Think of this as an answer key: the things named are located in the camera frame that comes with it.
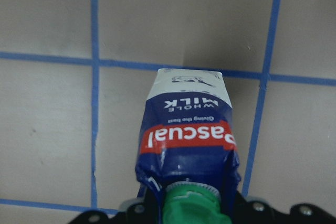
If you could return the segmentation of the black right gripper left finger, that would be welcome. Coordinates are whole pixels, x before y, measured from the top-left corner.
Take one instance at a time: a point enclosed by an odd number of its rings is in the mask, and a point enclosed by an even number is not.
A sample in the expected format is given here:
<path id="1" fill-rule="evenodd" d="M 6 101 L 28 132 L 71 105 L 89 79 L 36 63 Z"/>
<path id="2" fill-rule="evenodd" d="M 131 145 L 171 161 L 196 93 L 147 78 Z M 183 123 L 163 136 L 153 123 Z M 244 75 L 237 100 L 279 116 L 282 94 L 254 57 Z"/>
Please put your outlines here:
<path id="1" fill-rule="evenodd" d="M 144 197 L 124 202 L 124 206 L 126 209 L 113 217 L 100 210 L 87 210 L 69 223 L 162 223 L 161 206 L 151 191 L 146 191 Z"/>

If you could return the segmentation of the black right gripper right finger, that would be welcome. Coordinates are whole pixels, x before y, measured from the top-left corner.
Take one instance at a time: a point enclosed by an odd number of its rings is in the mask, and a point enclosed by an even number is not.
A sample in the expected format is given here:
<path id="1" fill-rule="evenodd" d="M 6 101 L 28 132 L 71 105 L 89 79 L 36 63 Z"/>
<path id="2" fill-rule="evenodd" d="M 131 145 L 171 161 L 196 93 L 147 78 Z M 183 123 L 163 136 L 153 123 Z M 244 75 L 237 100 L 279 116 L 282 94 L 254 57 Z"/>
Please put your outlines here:
<path id="1" fill-rule="evenodd" d="M 335 216 L 326 210 L 304 202 L 294 204 L 288 213 L 272 207 L 263 198 L 244 197 L 237 192 L 231 216 L 232 223 L 328 223 L 335 224 Z"/>

